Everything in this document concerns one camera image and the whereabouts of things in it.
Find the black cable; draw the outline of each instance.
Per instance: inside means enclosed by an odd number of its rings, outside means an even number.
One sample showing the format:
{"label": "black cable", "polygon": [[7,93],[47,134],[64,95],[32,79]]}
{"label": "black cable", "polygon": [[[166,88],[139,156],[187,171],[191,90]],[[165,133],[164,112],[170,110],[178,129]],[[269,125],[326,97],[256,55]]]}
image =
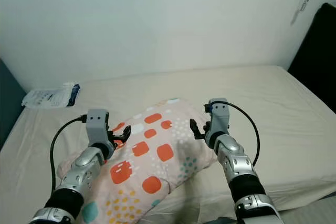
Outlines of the black cable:
{"label": "black cable", "polygon": [[51,146],[50,146],[50,165],[51,165],[51,195],[53,194],[55,187],[56,187],[56,173],[55,173],[55,165],[54,165],[54,146],[55,146],[55,142],[56,139],[58,137],[58,135],[62,132],[62,130],[64,130],[64,128],[66,128],[69,124],[76,122],[76,121],[82,121],[85,122],[86,121],[86,117],[87,115],[82,115],[78,118],[72,119],[71,121],[67,122],[66,124],[64,124],[55,134],[53,141],[51,142]]}
{"label": "black cable", "polygon": [[234,104],[229,103],[229,102],[224,102],[224,101],[215,101],[215,102],[211,103],[211,106],[213,104],[217,104],[217,103],[222,103],[222,104],[226,104],[226,105],[229,105],[231,107],[234,107],[236,110],[240,111],[244,116],[246,116],[249,119],[249,121],[251,122],[251,124],[254,128],[254,131],[256,132],[256,136],[257,136],[257,153],[256,153],[256,157],[254,158],[253,163],[252,163],[253,166],[255,166],[257,161],[258,161],[259,152],[260,152],[260,138],[259,138],[259,133],[258,133],[258,129],[257,129],[256,124],[253,122],[252,118],[244,110],[242,110],[240,107],[238,107],[237,105],[234,105]]}

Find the bed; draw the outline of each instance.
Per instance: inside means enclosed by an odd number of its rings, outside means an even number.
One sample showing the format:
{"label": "bed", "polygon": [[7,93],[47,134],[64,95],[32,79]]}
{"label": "bed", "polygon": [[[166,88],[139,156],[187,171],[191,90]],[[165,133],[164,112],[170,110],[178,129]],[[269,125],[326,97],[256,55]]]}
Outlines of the bed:
{"label": "bed", "polygon": [[[256,171],[279,210],[304,206],[336,191],[336,114],[281,67],[216,68],[147,74],[81,83],[72,108],[25,108],[0,152],[0,219],[28,222],[50,194],[49,147],[67,121],[89,108],[110,112],[112,127],[165,99],[181,97],[203,113],[210,98],[226,97],[255,121],[261,140]],[[252,126],[230,110],[230,133],[251,159]],[[85,125],[59,137],[55,164],[87,145]],[[220,164],[174,190],[139,223],[203,223],[233,217],[233,201]]]}

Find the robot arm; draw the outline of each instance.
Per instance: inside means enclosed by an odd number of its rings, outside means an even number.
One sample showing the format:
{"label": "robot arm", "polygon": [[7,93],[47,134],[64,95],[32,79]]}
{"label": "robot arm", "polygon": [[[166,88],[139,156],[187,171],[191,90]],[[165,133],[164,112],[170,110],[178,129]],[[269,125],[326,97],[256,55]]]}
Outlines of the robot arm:
{"label": "robot arm", "polygon": [[226,99],[211,99],[204,105],[205,112],[211,115],[211,121],[204,126],[205,134],[200,133],[193,119],[190,120],[195,138],[204,138],[207,146],[217,154],[235,202],[238,223],[283,224],[244,148],[229,135],[229,110],[226,103]]}
{"label": "robot arm", "polygon": [[30,224],[75,223],[93,180],[117,147],[114,140],[124,143],[131,134],[131,126],[124,129],[123,135],[108,132],[108,118],[106,110],[89,110],[86,122],[88,148],[72,163],[70,171],[62,178],[45,207],[36,212]]}

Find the white bed sheet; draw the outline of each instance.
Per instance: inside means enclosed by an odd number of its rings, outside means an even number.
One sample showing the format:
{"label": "white bed sheet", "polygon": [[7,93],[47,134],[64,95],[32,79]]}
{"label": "white bed sheet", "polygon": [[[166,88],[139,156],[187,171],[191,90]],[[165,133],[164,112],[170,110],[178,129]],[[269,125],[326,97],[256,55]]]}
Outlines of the white bed sheet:
{"label": "white bed sheet", "polygon": [[[279,210],[306,205],[336,191],[336,114],[280,67],[218,68],[148,74],[81,84],[72,108],[24,109],[0,152],[1,223],[28,222],[50,194],[49,147],[67,121],[104,108],[109,125],[158,101],[181,97],[203,112],[210,98],[226,97],[255,121],[261,139],[259,178]],[[248,120],[230,110],[230,133],[254,158]],[[55,146],[55,163],[87,144],[85,126],[68,127]],[[218,163],[199,172],[152,209],[140,223],[202,223],[234,216]]]}

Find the pillowcase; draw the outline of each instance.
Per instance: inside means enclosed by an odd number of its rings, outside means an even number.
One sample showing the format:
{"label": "pillowcase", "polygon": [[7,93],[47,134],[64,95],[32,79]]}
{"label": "pillowcase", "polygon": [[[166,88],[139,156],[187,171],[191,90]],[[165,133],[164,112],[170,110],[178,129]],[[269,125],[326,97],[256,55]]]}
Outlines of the pillowcase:
{"label": "pillowcase", "polygon": [[[195,140],[190,118],[199,126],[205,119],[186,101],[171,99],[121,122],[113,131],[122,134],[131,125],[131,136],[118,143],[92,185],[80,223],[136,223],[172,190],[216,161],[204,140]],[[63,177],[76,155],[62,162]]]}

